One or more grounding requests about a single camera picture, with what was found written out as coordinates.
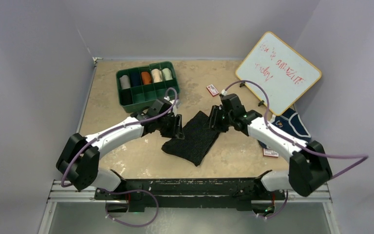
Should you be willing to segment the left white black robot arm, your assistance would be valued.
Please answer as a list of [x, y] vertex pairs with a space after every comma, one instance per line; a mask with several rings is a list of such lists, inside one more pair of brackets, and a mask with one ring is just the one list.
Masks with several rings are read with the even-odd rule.
[[150, 107], [132, 113], [106, 130], [87, 136], [71, 135], [56, 163], [62, 173], [61, 186], [74, 186], [79, 191], [93, 186], [107, 190], [113, 199], [121, 199], [126, 192], [123, 178], [114, 170], [100, 168], [100, 159], [155, 131], [162, 137], [184, 139], [182, 115], [177, 113], [176, 105], [176, 100], [159, 98]]

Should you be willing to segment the black striped underwear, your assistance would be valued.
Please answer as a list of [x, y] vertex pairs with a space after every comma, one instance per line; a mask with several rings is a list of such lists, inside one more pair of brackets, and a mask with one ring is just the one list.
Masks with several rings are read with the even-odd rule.
[[184, 139], [171, 139], [163, 144], [162, 151], [193, 163], [201, 165], [203, 159], [218, 139], [219, 134], [207, 125], [209, 116], [199, 111], [183, 127]]

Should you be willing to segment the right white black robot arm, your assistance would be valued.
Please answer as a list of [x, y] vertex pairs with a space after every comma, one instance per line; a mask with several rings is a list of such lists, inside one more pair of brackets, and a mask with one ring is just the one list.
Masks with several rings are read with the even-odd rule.
[[320, 157], [324, 148], [319, 142], [297, 139], [266, 122], [257, 111], [247, 111], [236, 94], [221, 97], [221, 105], [212, 106], [208, 126], [220, 133], [233, 127], [266, 144], [289, 164], [284, 171], [267, 171], [256, 178], [254, 192], [259, 198], [278, 190], [307, 197], [333, 177], [328, 159]]

